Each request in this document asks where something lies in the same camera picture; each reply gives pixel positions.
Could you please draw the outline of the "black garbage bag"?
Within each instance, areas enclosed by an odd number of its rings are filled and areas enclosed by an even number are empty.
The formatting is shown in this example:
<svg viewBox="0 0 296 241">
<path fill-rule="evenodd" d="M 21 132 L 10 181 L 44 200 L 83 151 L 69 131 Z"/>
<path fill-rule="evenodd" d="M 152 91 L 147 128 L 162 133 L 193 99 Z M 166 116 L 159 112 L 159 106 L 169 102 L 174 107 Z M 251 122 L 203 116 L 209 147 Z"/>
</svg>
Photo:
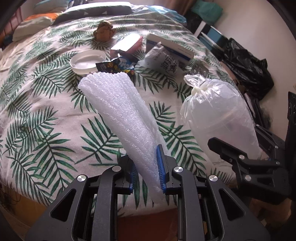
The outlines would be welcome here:
<svg viewBox="0 0 296 241">
<path fill-rule="evenodd" d="M 259 60 L 233 38 L 225 45 L 223 62 L 253 98 L 262 100 L 274 86 L 267 60 Z"/>
</svg>

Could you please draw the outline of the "clear plastic bag with container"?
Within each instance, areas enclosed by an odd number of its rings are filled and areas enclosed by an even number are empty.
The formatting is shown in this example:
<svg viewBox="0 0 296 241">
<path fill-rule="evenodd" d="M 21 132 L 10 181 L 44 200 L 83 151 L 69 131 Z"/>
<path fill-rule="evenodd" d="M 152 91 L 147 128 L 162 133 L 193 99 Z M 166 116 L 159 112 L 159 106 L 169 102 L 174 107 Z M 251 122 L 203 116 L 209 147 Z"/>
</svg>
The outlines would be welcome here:
<svg viewBox="0 0 296 241">
<path fill-rule="evenodd" d="M 208 140 L 213 137 L 244 151 L 250 159 L 262 157 L 254 120 L 232 84 L 201 75 L 185 75 L 184 81 L 192 90 L 182 104 L 181 118 L 213 165 L 228 166 L 209 149 Z"/>
</svg>

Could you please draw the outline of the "brown paper ball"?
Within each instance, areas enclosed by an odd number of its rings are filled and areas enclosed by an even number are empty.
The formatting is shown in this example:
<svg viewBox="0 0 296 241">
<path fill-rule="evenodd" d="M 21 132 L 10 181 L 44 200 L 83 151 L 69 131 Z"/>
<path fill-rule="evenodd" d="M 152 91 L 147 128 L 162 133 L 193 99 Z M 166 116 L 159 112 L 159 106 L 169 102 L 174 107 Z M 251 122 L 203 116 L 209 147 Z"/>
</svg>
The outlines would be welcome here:
<svg viewBox="0 0 296 241">
<path fill-rule="evenodd" d="M 116 33 L 116 29 L 108 21 L 101 21 L 94 31 L 94 39 L 98 42 L 108 42 Z"/>
</svg>

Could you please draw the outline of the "white foam wrap sheet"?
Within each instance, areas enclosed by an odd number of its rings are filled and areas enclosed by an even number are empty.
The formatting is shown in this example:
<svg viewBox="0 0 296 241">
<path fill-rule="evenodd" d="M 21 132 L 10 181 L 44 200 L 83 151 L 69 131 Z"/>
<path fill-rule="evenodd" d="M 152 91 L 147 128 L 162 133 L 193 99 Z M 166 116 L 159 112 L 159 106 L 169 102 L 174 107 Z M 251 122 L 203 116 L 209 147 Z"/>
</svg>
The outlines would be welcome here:
<svg viewBox="0 0 296 241">
<path fill-rule="evenodd" d="M 130 77 L 124 73 L 93 73 L 83 77 L 78 88 L 117 135 L 153 202 L 164 201 L 157 164 L 157 146 L 169 151 L 159 126 Z"/>
</svg>

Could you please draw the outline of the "blue snack wrapper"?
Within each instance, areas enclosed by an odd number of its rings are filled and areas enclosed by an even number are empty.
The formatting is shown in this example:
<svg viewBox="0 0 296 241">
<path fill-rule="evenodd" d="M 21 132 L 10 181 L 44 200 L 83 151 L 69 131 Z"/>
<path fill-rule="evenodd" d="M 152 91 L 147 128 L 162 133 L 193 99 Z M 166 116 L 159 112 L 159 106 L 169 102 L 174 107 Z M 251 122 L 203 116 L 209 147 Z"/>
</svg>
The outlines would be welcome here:
<svg viewBox="0 0 296 241">
<path fill-rule="evenodd" d="M 137 64 L 137 62 L 130 61 L 126 57 L 118 57 L 114 58 L 111 61 L 105 61 L 96 63 L 96 68 L 99 72 L 105 72 L 105 73 L 119 73 L 124 72 L 128 76 L 134 75 L 134 67 Z"/>
</svg>

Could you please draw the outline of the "light blue blanket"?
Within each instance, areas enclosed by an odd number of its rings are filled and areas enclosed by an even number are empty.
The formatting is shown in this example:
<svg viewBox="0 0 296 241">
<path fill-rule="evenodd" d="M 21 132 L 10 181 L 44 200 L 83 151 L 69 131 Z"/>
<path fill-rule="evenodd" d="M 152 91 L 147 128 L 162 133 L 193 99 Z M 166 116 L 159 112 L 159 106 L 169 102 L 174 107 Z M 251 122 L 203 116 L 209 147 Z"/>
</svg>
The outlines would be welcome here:
<svg viewBox="0 0 296 241">
<path fill-rule="evenodd" d="M 174 21 L 177 21 L 178 23 L 186 26 L 187 20 L 184 16 L 180 15 L 177 11 L 165 8 L 163 6 L 147 6 L 149 10 L 155 11 L 157 13 L 163 14 L 169 18 L 171 18 Z"/>
</svg>

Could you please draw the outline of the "white shelf with blue bins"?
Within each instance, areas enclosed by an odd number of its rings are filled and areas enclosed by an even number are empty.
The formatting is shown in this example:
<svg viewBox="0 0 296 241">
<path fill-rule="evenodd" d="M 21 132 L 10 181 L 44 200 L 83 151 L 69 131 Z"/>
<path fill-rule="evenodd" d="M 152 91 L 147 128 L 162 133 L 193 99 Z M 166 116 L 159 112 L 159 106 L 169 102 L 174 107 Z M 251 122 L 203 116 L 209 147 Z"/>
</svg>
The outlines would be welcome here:
<svg viewBox="0 0 296 241">
<path fill-rule="evenodd" d="M 210 50 L 216 49 L 224 51 L 228 38 L 225 37 L 212 25 L 207 24 L 205 21 L 201 21 L 197 27 L 194 36 L 197 37 L 204 45 L 210 47 Z"/>
</svg>

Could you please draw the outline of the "white printed plastic bag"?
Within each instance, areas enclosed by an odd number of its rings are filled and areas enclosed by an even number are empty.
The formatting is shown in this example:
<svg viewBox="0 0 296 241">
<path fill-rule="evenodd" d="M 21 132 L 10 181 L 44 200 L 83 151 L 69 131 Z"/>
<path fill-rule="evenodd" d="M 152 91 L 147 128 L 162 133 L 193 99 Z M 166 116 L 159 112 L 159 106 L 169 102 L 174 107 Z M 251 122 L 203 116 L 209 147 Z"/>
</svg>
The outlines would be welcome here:
<svg viewBox="0 0 296 241">
<path fill-rule="evenodd" d="M 177 60 L 169 53 L 169 51 L 158 42 L 150 51 L 148 51 L 143 60 L 138 65 L 155 70 L 165 75 L 176 75 L 180 72 Z"/>
</svg>

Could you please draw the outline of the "white blue flat box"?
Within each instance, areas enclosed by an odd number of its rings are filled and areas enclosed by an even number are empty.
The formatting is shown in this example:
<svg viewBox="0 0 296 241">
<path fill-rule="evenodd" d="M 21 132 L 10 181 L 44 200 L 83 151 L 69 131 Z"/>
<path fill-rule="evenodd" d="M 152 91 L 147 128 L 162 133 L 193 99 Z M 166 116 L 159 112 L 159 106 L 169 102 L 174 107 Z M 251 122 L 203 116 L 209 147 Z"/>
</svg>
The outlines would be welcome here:
<svg viewBox="0 0 296 241">
<path fill-rule="evenodd" d="M 169 51 L 169 53 L 178 61 L 180 68 L 185 68 L 194 58 L 195 54 L 193 51 L 154 34 L 147 35 L 146 53 L 148 53 L 159 42 L 161 42 L 161 44 Z"/>
</svg>

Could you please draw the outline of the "palm leaf print bedspread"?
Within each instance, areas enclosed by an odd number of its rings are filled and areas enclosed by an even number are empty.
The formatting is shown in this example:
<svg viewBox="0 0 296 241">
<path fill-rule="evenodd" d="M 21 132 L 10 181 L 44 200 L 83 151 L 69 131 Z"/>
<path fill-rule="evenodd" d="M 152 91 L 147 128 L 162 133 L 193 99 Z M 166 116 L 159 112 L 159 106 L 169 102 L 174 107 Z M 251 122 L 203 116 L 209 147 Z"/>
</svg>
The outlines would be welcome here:
<svg viewBox="0 0 296 241">
<path fill-rule="evenodd" d="M 116 34 L 108 43 L 93 32 L 109 21 Z M 149 33 L 193 51 L 209 67 L 209 78 L 234 85 L 219 61 L 185 27 L 167 16 L 139 10 L 127 16 L 88 17 L 48 27 L 23 41 L 11 43 L 1 58 L 1 183 L 40 204 L 49 205 L 79 174 L 96 176 L 126 154 L 118 137 L 106 126 L 77 85 L 82 78 L 70 59 L 86 50 L 101 50 L 110 60 L 115 43 L 136 33 L 144 37 L 135 56 L 142 60 Z M 132 80 L 156 118 L 169 155 L 193 174 L 218 176 L 235 183 L 230 166 L 213 164 L 180 117 L 191 93 L 176 77 L 135 67 Z M 118 197 L 119 216 L 156 213 L 176 207 L 176 197 L 154 204 L 142 177 L 134 194 Z"/>
</svg>

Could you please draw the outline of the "orange grey white pillow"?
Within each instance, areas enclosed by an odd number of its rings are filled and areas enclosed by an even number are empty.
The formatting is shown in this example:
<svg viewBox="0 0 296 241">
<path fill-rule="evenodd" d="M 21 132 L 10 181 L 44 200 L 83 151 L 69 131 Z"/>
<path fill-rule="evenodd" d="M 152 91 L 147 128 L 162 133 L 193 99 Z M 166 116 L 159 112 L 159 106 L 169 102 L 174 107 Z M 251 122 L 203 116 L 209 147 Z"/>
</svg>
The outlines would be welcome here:
<svg viewBox="0 0 296 241">
<path fill-rule="evenodd" d="M 61 12 L 45 13 L 27 17 L 14 30 L 13 42 L 22 40 L 49 27 L 61 14 Z"/>
</svg>

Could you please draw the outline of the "white round plastic lid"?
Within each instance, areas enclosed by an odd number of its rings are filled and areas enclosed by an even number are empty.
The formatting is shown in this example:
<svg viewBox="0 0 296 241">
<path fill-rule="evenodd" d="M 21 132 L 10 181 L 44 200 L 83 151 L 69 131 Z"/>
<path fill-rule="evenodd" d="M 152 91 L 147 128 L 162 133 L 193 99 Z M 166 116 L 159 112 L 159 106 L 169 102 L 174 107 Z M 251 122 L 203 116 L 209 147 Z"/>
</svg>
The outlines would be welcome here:
<svg viewBox="0 0 296 241">
<path fill-rule="evenodd" d="M 74 73 L 78 75 L 88 75 L 97 72 L 97 63 L 104 62 L 106 54 L 101 50 L 82 51 L 70 60 L 70 66 Z"/>
</svg>

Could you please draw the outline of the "dark grey triangle pillow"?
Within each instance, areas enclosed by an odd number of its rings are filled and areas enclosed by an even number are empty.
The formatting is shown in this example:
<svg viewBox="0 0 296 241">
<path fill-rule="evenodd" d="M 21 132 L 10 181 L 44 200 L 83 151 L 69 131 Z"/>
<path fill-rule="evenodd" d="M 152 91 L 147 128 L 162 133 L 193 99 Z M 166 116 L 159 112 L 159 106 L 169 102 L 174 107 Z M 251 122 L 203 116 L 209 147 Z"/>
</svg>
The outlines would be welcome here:
<svg viewBox="0 0 296 241">
<path fill-rule="evenodd" d="M 82 4 L 73 6 L 59 15 L 53 25 L 88 17 L 129 15 L 132 12 L 132 4 L 126 1 Z"/>
</svg>

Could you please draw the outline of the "teal bag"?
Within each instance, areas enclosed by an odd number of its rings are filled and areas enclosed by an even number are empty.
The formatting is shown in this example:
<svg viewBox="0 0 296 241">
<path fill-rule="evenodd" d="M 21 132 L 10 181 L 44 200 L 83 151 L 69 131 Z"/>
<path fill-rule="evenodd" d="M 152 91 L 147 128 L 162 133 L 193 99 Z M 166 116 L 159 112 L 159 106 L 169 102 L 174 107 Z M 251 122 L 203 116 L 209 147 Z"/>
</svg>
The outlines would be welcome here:
<svg viewBox="0 0 296 241">
<path fill-rule="evenodd" d="M 214 2 L 196 1 L 191 11 L 197 14 L 204 22 L 214 25 L 222 16 L 223 9 Z"/>
</svg>

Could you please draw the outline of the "blue white pillow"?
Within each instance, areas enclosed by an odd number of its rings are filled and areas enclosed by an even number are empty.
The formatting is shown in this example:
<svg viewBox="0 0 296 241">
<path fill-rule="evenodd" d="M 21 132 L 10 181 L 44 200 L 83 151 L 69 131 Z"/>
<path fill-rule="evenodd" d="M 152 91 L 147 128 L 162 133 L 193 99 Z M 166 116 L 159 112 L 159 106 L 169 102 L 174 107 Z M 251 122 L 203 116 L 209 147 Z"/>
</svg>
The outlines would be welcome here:
<svg viewBox="0 0 296 241">
<path fill-rule="evenodd" d="M 34 13 L 55 13 L 67 10 L 69 1 L 66 0 L 46 0 L 41 1 L 34 6 Z"/>
</svg>

